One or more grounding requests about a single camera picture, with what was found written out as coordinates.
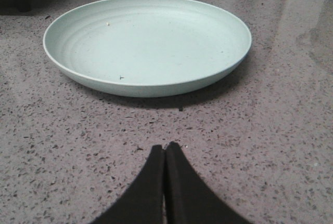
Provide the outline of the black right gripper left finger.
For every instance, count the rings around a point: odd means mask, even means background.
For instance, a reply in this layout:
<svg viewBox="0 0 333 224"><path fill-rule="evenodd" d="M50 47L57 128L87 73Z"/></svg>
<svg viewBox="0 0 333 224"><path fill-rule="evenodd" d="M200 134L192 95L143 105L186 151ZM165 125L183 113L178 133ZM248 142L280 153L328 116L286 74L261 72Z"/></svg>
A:
<svg viewBox="0 0 333 224"><path fill-rule="evenodd" d="M154 145L141 171L93 223L163 223L164 150Z"/></svg>

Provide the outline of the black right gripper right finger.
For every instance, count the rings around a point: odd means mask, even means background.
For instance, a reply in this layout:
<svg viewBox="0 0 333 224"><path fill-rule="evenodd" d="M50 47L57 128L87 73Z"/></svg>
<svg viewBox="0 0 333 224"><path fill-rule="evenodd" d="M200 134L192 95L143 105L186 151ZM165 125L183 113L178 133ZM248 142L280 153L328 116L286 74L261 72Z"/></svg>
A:
<svg viewBox="0 0 333 224"><path fill-rule="evenodd" d="M176 142L165 150L165 204L168 223L249 223L205 184Z"/></svg>

